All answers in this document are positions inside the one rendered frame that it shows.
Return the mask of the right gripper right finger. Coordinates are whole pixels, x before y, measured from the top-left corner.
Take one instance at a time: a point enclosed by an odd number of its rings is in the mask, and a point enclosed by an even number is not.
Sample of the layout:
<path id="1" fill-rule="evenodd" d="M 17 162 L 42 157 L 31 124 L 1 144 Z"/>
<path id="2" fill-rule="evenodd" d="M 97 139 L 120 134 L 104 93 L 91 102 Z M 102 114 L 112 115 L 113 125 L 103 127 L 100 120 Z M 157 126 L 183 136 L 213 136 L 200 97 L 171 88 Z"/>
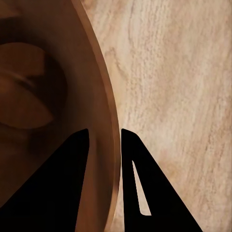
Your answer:
<path id="1" fill-rule="evenodd" d="M 203 232 L 139 136 L 121 129 L 125 232 Z M 140 213 L 134 161 L 151 216 Z"/>

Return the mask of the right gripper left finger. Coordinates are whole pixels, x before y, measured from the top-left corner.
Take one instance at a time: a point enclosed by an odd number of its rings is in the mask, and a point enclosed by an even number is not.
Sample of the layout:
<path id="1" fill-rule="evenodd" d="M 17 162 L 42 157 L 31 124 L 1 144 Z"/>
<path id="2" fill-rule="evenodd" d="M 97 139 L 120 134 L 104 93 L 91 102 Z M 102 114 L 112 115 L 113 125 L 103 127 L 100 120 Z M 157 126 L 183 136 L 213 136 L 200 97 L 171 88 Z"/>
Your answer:
<path id="1" fill-rule="evenodd" d="M 0 232 L 75 232 L 89 132 L 72 134 L 0 208 Z"/>

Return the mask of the trash can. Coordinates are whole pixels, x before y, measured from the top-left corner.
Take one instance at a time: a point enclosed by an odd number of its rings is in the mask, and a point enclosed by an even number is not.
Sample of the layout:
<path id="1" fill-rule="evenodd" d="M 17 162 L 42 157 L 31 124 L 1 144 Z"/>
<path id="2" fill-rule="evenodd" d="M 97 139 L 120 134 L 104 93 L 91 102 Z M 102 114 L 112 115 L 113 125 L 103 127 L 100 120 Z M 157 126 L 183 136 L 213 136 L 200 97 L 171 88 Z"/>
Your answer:
<path id="1" fill-rule="evenodd" d="M 110 232 L 120 182 L 119 122 L 81 0 L 0 0 L 0 208 L 83 129 L 89 152 L 75 232 Z"/>

